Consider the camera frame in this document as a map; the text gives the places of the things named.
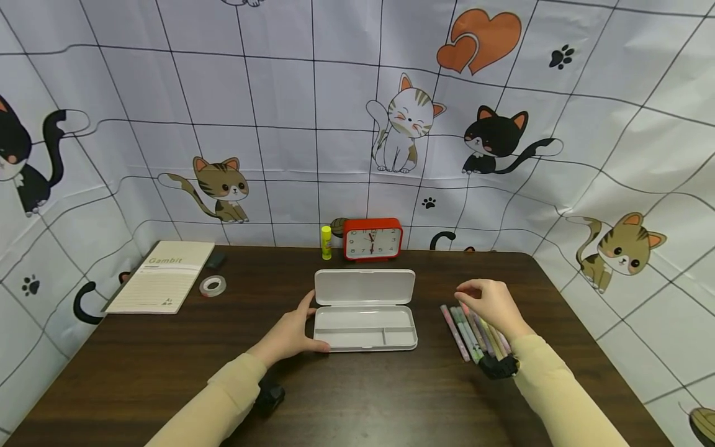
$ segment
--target orange heart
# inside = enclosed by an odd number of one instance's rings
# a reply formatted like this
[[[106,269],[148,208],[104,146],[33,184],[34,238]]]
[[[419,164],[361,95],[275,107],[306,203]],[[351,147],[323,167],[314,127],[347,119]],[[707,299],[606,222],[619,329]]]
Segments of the orange heart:
[[[511,52],[521,37],[521,20],[510,12],[502,12],[489,19],[482,9],[463,12],[452,26],[452,41],[466,34],[477,38],[477,55],[469,64],[469,71],[475,74]]]
[[[437,63],[443,68],[461,73],[477,51],[477,42],[467,36],[454,44],[442,45],[437,51]]]

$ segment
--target alarm clock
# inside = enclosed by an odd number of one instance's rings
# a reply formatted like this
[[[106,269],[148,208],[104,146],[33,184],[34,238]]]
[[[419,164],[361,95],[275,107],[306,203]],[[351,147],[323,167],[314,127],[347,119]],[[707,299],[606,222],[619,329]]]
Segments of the alarm clock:
[[[387,260],[400,254],[402,225],[394,217],[348,219],[342,227],[345,259],[354,261]]]

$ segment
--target black paw print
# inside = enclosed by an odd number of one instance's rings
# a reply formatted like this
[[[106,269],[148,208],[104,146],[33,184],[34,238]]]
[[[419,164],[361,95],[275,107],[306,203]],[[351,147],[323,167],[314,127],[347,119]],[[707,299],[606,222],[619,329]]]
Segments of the black paw print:
[[[422,206],[424,206],[426,210],[429,210],[430,208],[434,208],[437,206],[435,205],[436,202],[437,200],[434,200],[432,197],[430,197],[422,201]]]
[[[37,290],[39,290],[40,288],[40,282],[35,279],[35,275],[32,275],[31,277],[26,277],[22,281],[24,283],[22,285],[22,291],[25,292],[25,296],[37,294]]]
[[[550,68],[554,68],[558,65],[558,69],[563,70],[564,64],[570,64],[572,61],[572,58],[569,56],[572,55],[576,50],[573,48],[568,48],[568,45],[564,45],[561,47],[561,49],[557,49],[551,52],[551,62],[549,62],[548,66]]]

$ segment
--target dark brown table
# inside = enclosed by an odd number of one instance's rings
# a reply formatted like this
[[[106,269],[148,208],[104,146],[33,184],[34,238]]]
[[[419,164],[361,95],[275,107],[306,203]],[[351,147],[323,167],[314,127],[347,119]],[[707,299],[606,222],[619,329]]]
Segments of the dark brown table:
[[[142,446],[214,372],[298,304],[316,270],[366,266],[417,273],[409,306],[419,346],[284,360],[273,373],[286,390],[285,401],[269,418],[249,415],[224,445],[549,446],[546,430],[511,380],[489,381],[462,361],[438,309],[454,303],[460,282],[489,277],[509,285],[526,320],[631,446],[670,446],[527,255],[408,251],[389,263],[356,266],[337,250],[327,262],[319,250],[216,250],[227,254],[220,270],[228,281],[225,293],[202,298],[195,285],[176,315],[106,317],[7,446]]]

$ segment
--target fabric backdrop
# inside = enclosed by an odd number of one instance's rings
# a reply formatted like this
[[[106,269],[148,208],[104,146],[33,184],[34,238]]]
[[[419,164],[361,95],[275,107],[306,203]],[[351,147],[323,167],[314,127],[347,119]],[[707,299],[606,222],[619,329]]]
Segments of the fabric backdrop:
[[[712,6],[1,0],[0,444],[153,242],[317,247],[396,217],[406,250],[534,256],[700,445]]]

